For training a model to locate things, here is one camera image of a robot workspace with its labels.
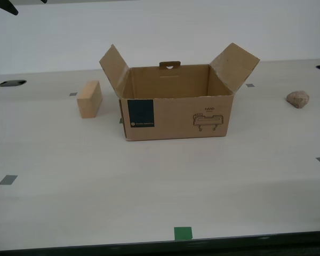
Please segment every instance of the white wall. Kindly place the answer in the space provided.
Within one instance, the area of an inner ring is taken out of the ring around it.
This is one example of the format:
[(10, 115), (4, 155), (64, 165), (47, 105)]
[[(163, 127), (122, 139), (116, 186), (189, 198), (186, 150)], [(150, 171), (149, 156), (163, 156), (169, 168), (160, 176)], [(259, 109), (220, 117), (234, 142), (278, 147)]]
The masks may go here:
[(230, 42), (262, 60), (320, 58), (320, 0), (136, 0), (0, 10), (0, 74), (208, 63)]

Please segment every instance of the stone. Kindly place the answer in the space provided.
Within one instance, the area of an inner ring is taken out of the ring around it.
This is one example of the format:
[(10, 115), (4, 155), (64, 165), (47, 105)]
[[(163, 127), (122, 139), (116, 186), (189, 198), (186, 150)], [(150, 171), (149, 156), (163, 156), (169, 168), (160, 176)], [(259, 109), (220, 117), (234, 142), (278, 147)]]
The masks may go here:
[(305, 91), (295, 91), (287, 95), (287, 101), (296, 108), (303, 108), (309, 102)]

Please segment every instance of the wooden block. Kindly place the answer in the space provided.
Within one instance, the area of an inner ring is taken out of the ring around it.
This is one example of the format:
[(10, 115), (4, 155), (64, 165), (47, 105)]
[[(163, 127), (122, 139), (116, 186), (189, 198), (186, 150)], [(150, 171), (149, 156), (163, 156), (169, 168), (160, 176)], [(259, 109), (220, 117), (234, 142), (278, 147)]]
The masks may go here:
[(94, 118), (100, 108), (102, 93), (99, 81), (88, 81), (77, 98), (82, 118)]

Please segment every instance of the green tape marker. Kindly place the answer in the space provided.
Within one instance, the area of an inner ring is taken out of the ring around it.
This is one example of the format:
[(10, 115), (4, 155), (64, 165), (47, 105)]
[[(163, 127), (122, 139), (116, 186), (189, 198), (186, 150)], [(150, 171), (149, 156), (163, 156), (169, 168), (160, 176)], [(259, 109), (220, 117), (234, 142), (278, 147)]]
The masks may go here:
[(192, 238), (192, 227), (174, 228), (174, 240), (191, 240)]

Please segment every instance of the cardboard box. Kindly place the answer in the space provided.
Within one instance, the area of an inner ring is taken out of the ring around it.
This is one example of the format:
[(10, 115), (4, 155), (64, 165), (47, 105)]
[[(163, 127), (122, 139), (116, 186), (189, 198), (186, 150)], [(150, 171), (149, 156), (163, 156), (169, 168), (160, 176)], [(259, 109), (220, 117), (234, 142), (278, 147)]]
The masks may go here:
[(226, 136), (234, 95), (259, 61), (232, 43), (206, 65), (129, 68), (112, 45), (100, 64), (134, 141)]

